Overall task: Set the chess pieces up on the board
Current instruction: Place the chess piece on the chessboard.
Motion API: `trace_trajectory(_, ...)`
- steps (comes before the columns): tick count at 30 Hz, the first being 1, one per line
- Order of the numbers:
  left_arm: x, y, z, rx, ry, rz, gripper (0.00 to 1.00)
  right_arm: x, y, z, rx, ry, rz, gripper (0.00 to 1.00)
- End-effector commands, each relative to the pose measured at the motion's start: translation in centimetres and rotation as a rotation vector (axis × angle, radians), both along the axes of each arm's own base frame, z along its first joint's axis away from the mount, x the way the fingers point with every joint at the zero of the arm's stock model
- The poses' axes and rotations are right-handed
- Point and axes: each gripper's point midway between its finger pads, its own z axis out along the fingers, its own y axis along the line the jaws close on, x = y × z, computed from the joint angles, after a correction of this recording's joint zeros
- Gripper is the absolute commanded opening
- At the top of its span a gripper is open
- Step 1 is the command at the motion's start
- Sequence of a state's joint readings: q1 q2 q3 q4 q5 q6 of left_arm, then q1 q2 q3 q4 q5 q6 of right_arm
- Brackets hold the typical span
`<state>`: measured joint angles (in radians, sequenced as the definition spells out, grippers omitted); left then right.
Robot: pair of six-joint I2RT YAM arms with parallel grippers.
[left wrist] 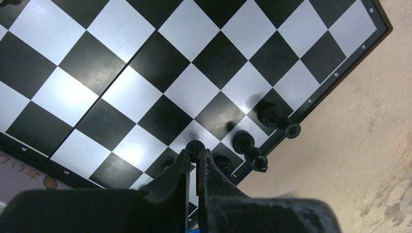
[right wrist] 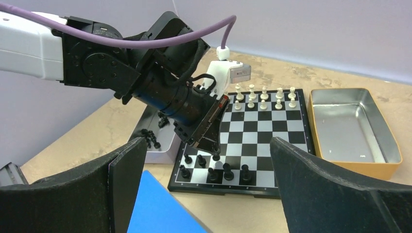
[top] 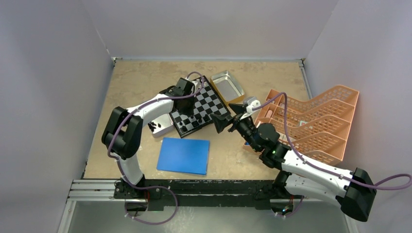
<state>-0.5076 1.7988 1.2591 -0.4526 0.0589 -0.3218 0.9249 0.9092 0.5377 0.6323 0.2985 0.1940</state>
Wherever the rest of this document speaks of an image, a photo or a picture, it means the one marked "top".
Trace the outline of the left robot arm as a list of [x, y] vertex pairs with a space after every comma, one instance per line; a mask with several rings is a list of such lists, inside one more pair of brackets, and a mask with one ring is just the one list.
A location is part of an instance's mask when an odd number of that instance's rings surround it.
[[172, 111], [192, 111], [195, 97], [203, 89], [204, 83], [204, 76], [200, 76], [199, 81], [180, 78], [176, 85], [135, 107], [113, 109], [101, 141], [107, 148], [108, 157], [115, 159], [121, 179], [127, 183], [126, 193], [132, 198], [138, 199], [145, 192], [145, 185], [140, 182], [144, 174], [137, 160], [143, 127]]

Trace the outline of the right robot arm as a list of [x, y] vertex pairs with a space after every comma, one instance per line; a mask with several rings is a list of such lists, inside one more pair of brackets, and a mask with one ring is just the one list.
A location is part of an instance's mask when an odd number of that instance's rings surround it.
[[369, 218], [377, 189], [367, 171], [341, 169], [311, 159], [279, 141], [280, 134], [272, 123], [256, 126], [252, 107], [230, 104], [235, 115], [211, 114], [217, 133], [237, 131], [259, 159], [269, 168], [279, 170], [273, 192], [283, 198], [290, 195], [310, 196], [331, 202], [347, 216], [361, 222]]

